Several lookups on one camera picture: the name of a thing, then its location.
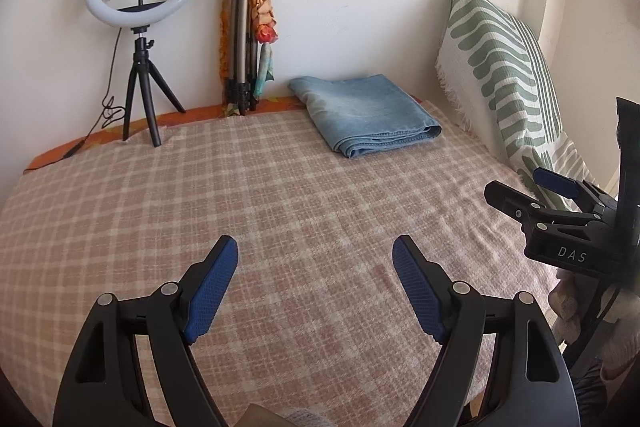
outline bed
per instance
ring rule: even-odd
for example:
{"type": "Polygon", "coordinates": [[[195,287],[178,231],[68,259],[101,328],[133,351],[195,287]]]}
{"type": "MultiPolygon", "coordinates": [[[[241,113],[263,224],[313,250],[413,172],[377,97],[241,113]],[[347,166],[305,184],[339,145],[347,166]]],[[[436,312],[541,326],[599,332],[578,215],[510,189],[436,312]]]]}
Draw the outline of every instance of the bed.
{"type": "MultiPolygon", "coordinates": [[[[517,174],[423,105],[439,138],[355,160],[295,110],[162,128],[157,149],[141,132],[23,176],[0,215],[0,366],[25,404],[50,425],[98,295],[148,295],[228,234],[238,269],[193,354],[230,425],[257,403],[401,426],[439,345],[396,277],[398,235],[486,295],[526,289],[545,310],[555,281],[523,256],[518,224],[484,203],[491,180],[523,190],[517,174]]],[[[140,350],[156,419],[171,425],[140,350]]],[[[487,339],[470,396],[490,357],[487,339]]]]}

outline cushion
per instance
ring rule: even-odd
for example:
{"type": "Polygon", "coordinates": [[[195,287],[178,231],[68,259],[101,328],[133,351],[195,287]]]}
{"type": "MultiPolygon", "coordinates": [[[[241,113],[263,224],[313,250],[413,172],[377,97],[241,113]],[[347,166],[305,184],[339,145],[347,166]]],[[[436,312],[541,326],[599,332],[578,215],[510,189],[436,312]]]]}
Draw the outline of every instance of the cushion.
{"type": "Polygon", "coordinates": [[[542,203],[575,208],[532,178],[544,167],[593,180],[562,129],[554,85],[533,31],[489,0],[451,0],[437,69],[466,130],[510,165],[542,203]]]}

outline folded tripod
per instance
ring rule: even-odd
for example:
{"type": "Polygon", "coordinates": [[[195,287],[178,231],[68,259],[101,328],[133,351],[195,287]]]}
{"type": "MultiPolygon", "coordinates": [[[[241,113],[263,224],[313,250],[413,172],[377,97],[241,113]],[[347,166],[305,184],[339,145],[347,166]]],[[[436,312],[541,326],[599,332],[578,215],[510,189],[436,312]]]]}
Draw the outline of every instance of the folded tripod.
{"type": "Polygon", "coordinates": [[[231,0],[229,17],[228,79],[225,101],[238,106],[238,112],[255,111],[255,82],[258,76],[258,41],[252,29],[248,0],[231,0]]]}

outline cable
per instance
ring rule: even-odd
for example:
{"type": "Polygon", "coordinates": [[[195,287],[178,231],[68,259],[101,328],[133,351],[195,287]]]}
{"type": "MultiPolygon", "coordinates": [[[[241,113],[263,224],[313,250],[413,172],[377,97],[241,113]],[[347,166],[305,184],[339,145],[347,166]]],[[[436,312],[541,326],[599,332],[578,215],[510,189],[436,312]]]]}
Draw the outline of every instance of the cable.
{"type": "Polygon", "coordinates": [[[43,167],[48,167],[49,165],[53,165],[54,163],[58,163],[62,160],[66,160],[67,158],[71,158],[71,156],[73,156],[80,149],[82,149],[82,146],[86,143],[90,134],[94,131],[94,129],[100,123],[100,120],[104,119],[104,121],[102,122],[102,125],[100,126],[101,129],[104,129],[105,127],[111,125],[112,123],[115,123],[117,121],[124,119],[125,108],[122,107],[121,105],[113,105],[113,103],[115,102],[115,97],[113,95],[111,95],[111,98],[109,98],[109,92],[111,90],[111,79],[113,78],[113,65],[116,61],[116,52],[118,51],[118,42],[120,42],[121,34],[122,34],[122,28],[118,30],[116,43],[113,47],[113,55],[111,56],[111,67],[109,68],[109,82],[107,83],[107,92],[104,94],[104,97],[102,98],[102,111],[100,111],[100,116],[98,117],[98,120],[95,121],[94,125],[91,127],[91,129],[86,134],[86,136],[82,138],[78,143],[76,143],[73,147],[71,147],[71,149],[65,152],[62,158],[59,158],[49,163],[45,163],[40,167],[34,167],[33,169],[25,169],[25,171],[37,171],[39,169],[42,169],[43,167]]]}
{"type": "Polygon", "coordinates": [[[616,289],[613,290],[613,294],[611,295],[611,298],[609,299],[609,302],[607,303],[606,306],[604,306],[604,309],[602,310],[602,313],[600,313],[600,315],[598,315],[598,318],[596,319],[598,321],[598,323],[602,322],[604,317],[607,316],[607,313],[609,313],[609,310],[613,306],[613,303],[618,298],[618,294],[619,293],[620,293],[620,286],[616,286],[616,289]]]}

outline tripod leg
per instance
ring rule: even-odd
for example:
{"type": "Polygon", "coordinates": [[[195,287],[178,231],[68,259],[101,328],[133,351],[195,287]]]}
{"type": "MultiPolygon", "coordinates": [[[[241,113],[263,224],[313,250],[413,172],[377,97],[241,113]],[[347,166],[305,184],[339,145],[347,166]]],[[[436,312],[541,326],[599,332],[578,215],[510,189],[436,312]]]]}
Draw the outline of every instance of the tripod leg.
{"type": "Polygon", "coordinates": [[[164,78],[160,74],[160,71],[158,71],[158,68],[156,68],[156,65],[153,62],[151,62],[151,60],[149,60],[148,63],[149,63],[149,73],[151,74],[151,77],[156,81],[156,84],[158,84],[158,87],[162,89],[162,92],[169,99],[169,102],[173,103],[174,107],[178,111],[186,112],[182,107],[182,104],[178,101],[178,99],[174,95],[174,92],[169,88],[169,85],[164,81],[164,78]]]}
{"type": "Polygon", "coordinates": [[[229,51],[227,57],[228,78],[225,83],[225,105],[238,104],[238,83],[236,82],[236,25],[238,24],[238,0],[231,0],[229,11],[229,51]]]}
{"type": "Polygon", "coordinates": [[[151,98],[151,84],[149,83],[149,69],[147,64],[137,64],[138,76],[140,78],[140,91],[142,91],[142,103],[145,106],[146,123],[149,126],[149,134],[154,147],[160,147],[160,133],[156,123],[156,113],[154,111],[154,101],[151,98]]]}
{"type": "Polygon", "coordinates": [[[124,123],[122,124],[122,141],[129,139],[129,122],[131,121],[131,109],[133,107],[133,93],[136,90],[136,76],[138,71],[136,65],[131,67],[129,72],[129,83],[127,84],[127,102],[124,105],[124,123]]]}
{"type": "Polygon", "coordinates": [[[238,112],[244,116],[249,108],[250,86],[246,78],[246,25],[248,0],[238,0],[238,22],[236,25],[236,80],[238,81],[238,112]]]}

